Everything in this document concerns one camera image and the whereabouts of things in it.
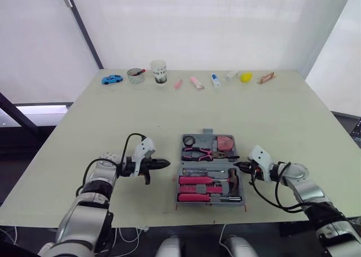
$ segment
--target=yellow object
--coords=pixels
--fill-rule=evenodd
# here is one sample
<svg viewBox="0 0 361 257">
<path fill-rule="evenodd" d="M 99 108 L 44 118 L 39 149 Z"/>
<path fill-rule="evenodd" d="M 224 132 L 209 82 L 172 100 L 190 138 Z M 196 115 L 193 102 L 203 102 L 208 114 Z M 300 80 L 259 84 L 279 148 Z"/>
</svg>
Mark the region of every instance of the yellow object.
<svg viewBox="0 0 361 257">
<path fill-rule="evenodd" d="M 241 82 L 249 82 L 252 79 L 253 74 L 251 72 L 246 72 L 241 75 Z"/>
</svg>

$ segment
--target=table surface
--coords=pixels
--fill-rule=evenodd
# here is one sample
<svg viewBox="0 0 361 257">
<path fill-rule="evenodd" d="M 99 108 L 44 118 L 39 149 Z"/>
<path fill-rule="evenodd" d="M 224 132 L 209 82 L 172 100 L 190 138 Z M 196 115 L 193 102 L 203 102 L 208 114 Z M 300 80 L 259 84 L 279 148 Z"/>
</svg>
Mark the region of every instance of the table surface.
<svg viewBox="0 0 361 257">
<path fill-rule="evenodd" d="M 114 227 L 305 220 L 303 213 L 288 214 L 259 198 L 242 176 L 244 207 L 175 206 L 174 178 L 180 167 L 181 135 L 213 128 L 215 134 L 235 137 L 245 159 L 258 144 L 274 162 L 304 164 L 336 207 L 346 216 L 361 214 L 361 152 L 332 113 L 296 71 L 278 71 L 263 85 L 256 80 L 269 72 L 255 71 L 249 83 L 238 78 L 213 87 L 210 71 L 168 71 L 168 82 L 157 85 L 151 72 L 139 85 L 127 79 L 102 85 L 109 74 L 101 70 L 72 105 L 47 139 L 12 192 L 0 207 L 1 225 L 57 227 L 70 208 L 87 164 L 104 152 L 121 153 L 128 134 L 140 132 L 157 148 L 153 158 L 171 165 L 151 171 L 151 185 L 143 177 L 119 178 L 110 210 Z M 206 89 L 198 91 L 194 76 Z M 174 85 L 183 79 L 181 87 Z M 130 141 L 127 155 L 139 140 Z M 275 184 L 258 182 L 260 191 L 274 200 Z M 296 203 L 290 189 L 280 186 L 285 205 Z"/>
</svg>

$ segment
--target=small bottle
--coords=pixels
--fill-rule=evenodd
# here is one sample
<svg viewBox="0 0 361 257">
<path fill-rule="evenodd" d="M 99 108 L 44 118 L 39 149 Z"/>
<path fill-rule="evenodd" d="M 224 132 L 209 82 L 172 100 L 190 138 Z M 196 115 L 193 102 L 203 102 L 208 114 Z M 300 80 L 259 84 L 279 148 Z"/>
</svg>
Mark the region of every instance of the small bottle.
<svg viewBox="0 0 361 257">
<path fill-rule="evenodd" d="M 230 81 L 230 80 L 233 79 L 237 74 L 238 74 L 238 71 L 236 71 L 236 70 L 229 71 L 229 72 L 226 74 L 226 79 L 227 79 L 228 81 Z"/>
<path fill-rule="evenodd" d="M 213 86 L 214 87 L 220 87 L 221 83 L 219 82 L 219 78 L 217 77 L 216 74 L 212 74 L 212 81 L 213 81 Z"/>
</svg>

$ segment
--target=pink pliers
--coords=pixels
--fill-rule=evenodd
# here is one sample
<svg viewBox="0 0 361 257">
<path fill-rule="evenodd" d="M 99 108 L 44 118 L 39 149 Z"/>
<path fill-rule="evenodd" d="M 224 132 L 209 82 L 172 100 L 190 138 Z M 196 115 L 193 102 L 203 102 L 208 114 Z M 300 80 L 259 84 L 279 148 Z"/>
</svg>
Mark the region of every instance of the pink pliers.
<svg viewBox="0 0 361 257">
<path fill-rule="evenodd" d="M 212 151 L 211 149 L 199 148 L 199 147 L 186 147 L 183 148 L 184 152 L 198 152 L 206 154 L 200 157 L 182 156 L 183 161 L 213 161 L 214 158 L 239 158 L 239 157 L 228 157 L 226 153 L 220 151 Z"/>
</svg>

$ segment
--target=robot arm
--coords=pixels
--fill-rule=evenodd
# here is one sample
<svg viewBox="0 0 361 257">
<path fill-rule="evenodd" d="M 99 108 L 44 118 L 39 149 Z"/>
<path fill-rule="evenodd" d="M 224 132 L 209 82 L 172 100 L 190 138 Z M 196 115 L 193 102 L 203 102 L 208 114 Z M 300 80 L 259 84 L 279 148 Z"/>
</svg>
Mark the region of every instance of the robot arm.
<svg viewBox="0 0 361 257">
<path fill-rule="evenodd" d="M 255 175 L 258 180 L 279 182 L 292 189 L 313 224 L 326 256 L 361 256 L 360 235 L 315 184 L 305 166 L 282 162 L 273 164 L 270 155 L 258 145 L 251 150 L 249 159 L 251 162 L 248 164 L 239 162 L 235 165 L 241 171 Z"/>
<path fill-rule="evenodd" d="M 162 169 L 170 162 L 165 159 L 151 159 L 155 152 L 153 141 L 142 137 L 132 157 L 104 153 L 96 161 L 94 171 L 86 179 L 82 191 L 63 217 L 56 234 L 56 244 L 45 254 L 46 257 L 90 257 L 102 251 L 112 239 L 109 201 L 120 176 L 144 175 L 150 183 L 149 170 Z"/>
</svg>

